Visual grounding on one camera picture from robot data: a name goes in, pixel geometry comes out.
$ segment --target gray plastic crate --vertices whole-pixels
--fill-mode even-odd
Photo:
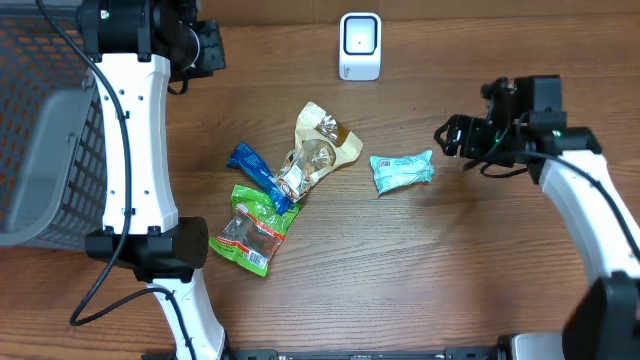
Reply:
[[[51,8],[80,44],[74,8]],[[34,6],[0,5],[0,245],[84,249],[106,163],[93,77]]]

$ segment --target plastic package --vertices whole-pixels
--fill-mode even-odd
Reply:
[[[280,216],[266,194],[236,185],[231,195],[233,218],[222,235],[209,239],[220,255],[260,276],[266,276],[276,253],[300,211],[294,204]]]
[[[402,158],[372,156],[370,162],[378,195],[416,182],[431,182],[435,172],[430,163],[432,154],[433,151],[427,150],[418,155]]]
[[[275,178],[267,163],[262,160],[253,149],[244,142],[241,142],[231,154],[229,161],[227,161],[227,167],[232,169],[240,168],[247,176],[251,178],[260,189],[264,191],[273,202],[273,206],[276,208],[278,215],[284,215],[289,207],[292,205],[289,200],[276,186]]]
[[[295,149],[287,154],[276,184],[298,202],[328,173],[355,161],[361,150],[362,141],[354,133],[309,102],[298,115]]]

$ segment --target wood grain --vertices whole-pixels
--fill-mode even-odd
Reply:
[[[202,0],[200,16],[225,26],[334,24],[350,11],[383,21],[640,13],[635,0]]]
[[[364,142],[357,163],[317,185],[259,278],[210,251],[205,280],[238,348],[424,350],[492,344],[500,334],[558,329],[586,290],[562,220],[525,175],[462,174],[435,152],[437,173],[380,198],[371,155],[435,147],[456,112],[486,111],[480,85],[559,73],[570,124],[589,126],[613,180],[640,216],[640,16],[386,23],[381,78],[338,80],[335,26],[224,28],[228,68],[170,97],[172,188],[182,215],[211,235],[231,216],[224,164],[246,141],[276,170],[296,115],[317,102]],[[0,359],[134,359],[173,339],[155,299],[82,328],[71,311],[102,264],[83,254],[0,250]],[[116,269],[89,311],[138,290]]]

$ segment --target basket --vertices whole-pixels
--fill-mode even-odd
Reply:
[[[80,43],[75,9],[49,9]],[[92,75],[35,6],[0,5],[0,245],[83,250],[106,180]]]

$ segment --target wooden table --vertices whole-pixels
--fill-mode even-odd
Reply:
[[[380,198],[369,156],[434,148],[451,114],[482,115],[480,86],[499,76],[561,74],[572,126],[591,127],[614,182],[640,216],[640,16],[384,24],[381,78],[338,80],[336,26],[224,28],[228,68],[170,97],[172,188],[182,215],[211,235],[231,217],[225,168],[240,141],[277,170],[307,101],[364,142],[358,162],[311,192],[266,279],[210,251],[211,304],[237,348],[424,350],[493,344],[500,334],[559,329],[586,291],[562,220],[527,175],[437,173]],[[156,300],[82,328],[68,318],[103,264],[39,249],[0,251],[0,358],[135,359],[173,338]],[[88,311],[140,289],[116,269]]]

